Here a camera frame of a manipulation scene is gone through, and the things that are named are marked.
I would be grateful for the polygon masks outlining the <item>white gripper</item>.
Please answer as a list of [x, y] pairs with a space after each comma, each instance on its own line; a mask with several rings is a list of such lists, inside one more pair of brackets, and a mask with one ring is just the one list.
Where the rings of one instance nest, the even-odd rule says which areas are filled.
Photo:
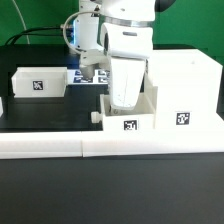
[[110, 105], [116, 110], [133, 110], [137, 104], [146, 61], [153, 51], [151, 27], [128, 27], [103, 23], [102, 50], [91, 49], [80, 55], [79, 69], [93, 76], [97, 66], [110, 72]]

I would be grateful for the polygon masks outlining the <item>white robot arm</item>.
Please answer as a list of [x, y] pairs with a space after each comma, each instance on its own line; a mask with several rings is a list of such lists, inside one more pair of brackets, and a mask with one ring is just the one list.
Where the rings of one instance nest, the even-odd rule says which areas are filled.
[[137, 104], [146, 62], [153, 51], [155, 14], [176, 0], [94, 0], [98, 49], [76, 50], [79, 69], [90, 79], [100, 67], [109, 72], [109, 102], [115, 110], [132, 110]]

